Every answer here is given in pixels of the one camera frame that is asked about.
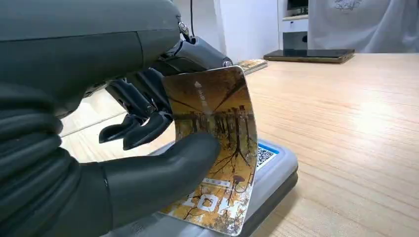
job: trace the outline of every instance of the white cabinet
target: white cabinet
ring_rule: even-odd
[[[282,21],[282,32],[308,31],[308,19]]]

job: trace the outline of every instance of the white cloth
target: white cloth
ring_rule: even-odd
[[[419,52],[419,0],[309,0],[308,48]]]

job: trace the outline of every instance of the card with autumn tree image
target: card with autumn tree image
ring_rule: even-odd
[[[243,70],[238,66],[166,77],[176,140],[205,131],[221,152],[196,190],[162,213],[230,236],[243,226],[257,162],[257,134]]]

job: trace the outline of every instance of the cable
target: cable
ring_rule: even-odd
[[[192,11],[192,1],[191,0],[191,31],[192,31],[192,36],[195,37],[195,33],[194,33],[194,16],[193,16],[193,11]]]

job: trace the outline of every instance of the qr code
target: qr code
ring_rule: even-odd
[[[265,165],[270,158],[274,157],[276,154],[272,153],[264,148],[258,147],[257,149],[257,165],[256,168],[260,168]]]

